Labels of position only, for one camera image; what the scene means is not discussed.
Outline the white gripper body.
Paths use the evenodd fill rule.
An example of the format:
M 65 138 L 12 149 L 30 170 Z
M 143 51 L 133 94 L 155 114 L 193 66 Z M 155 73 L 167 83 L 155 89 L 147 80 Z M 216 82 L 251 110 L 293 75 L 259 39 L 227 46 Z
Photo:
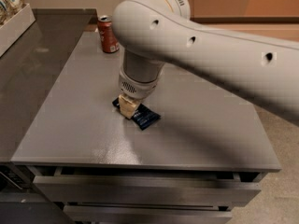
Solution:
M 131 98 L 143 100 L 153 93 L 157 86 L 158 80 L 152 82 L 137 82 L 129 78 L 123 68 L 119 72 L 119 87 L 120 90 Z

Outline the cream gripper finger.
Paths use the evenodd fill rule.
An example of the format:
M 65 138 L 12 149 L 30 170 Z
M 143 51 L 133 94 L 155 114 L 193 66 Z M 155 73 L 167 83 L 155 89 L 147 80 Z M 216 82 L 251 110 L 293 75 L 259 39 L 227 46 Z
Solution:
M 120 94 L 118 99 L 121 113 L 130 119 L 138 109 L 139 101 L 126 94 Z

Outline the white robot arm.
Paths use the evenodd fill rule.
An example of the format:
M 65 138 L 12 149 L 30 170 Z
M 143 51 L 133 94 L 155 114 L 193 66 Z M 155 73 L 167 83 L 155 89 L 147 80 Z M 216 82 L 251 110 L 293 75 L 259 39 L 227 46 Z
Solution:
M 125 0 L 112 15 L 124 47 L 119 84 L 130 100 L 155 89 L 162 67 L 181 67 L 277 116 L 299 120 L 299 44 L 190 20 L 188 0 Z

